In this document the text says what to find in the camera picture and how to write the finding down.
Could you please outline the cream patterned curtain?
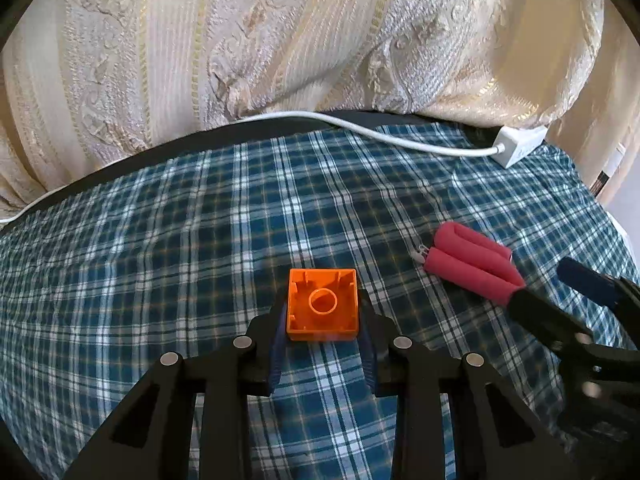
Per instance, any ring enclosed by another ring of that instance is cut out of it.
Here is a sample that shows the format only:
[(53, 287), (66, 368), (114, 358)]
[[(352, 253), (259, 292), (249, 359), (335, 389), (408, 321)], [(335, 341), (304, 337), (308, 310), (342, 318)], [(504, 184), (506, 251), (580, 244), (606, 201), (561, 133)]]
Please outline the cream patterned curtain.
[(34, 0), (1, 50), (1, 213), (276, 110), (547, 125), (593, 184), (639, 156), (639, 46), (611, 0)]

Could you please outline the blue plaid tablecloth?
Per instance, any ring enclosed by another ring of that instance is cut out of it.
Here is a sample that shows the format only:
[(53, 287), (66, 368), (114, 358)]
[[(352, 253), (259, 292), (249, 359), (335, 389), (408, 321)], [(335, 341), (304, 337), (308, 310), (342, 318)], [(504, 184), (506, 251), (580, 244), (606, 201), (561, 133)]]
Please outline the blue plaid tablecloth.
[(628, 346), (609, 310), (556, 277), (563, 257), (638, 276), (559, 148), (504, 169), (326, 130), (172, 148), (3, 230), (2, 419), (35, 470), (61, 478), (164, 352), (198, 356), (243, 333), (293, 268), (351, 268), (403, 333), (452, 356), (482, 352), (553, 426), (555, 357), (503, 310), (412, 261), (450, 220), (509, 247), (526, 283), (599, 344)]

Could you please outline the white power strip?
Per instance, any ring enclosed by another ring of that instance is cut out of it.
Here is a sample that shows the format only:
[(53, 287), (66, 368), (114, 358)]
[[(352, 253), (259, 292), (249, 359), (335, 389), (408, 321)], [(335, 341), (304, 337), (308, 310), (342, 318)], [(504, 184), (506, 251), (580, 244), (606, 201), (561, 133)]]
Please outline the white power strip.
[(503, 126), (498, 131), (494, 142), (497, 148), (502, 146), (502, 151), (493, 154), (491, 158), (502, 168), (509, 169), (535, 151), (544, 142), (547, 132), (547, 126), (538, 126), (533, 129)]

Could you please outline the pink foam hand gripper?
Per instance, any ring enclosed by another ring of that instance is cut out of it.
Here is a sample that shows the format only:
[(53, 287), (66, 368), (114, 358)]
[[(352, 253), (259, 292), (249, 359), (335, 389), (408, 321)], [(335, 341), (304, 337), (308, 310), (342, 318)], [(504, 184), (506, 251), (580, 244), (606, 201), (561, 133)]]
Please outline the pink foam hand gripper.
[(509, 248), (458, 222), (444, 222), (430, 247), (421, 246), (410, 255), (426, 273), (501, 307), (526, 287)]

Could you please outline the orange toy brick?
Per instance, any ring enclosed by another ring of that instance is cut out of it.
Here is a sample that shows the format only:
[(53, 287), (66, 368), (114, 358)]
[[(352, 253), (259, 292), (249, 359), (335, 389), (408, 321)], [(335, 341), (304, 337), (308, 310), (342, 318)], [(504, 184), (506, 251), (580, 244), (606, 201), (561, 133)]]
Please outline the orange toy brick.
[(359, 333), (355, 269), (292, 269), (286, 333), (292, 341), (351, 341)]

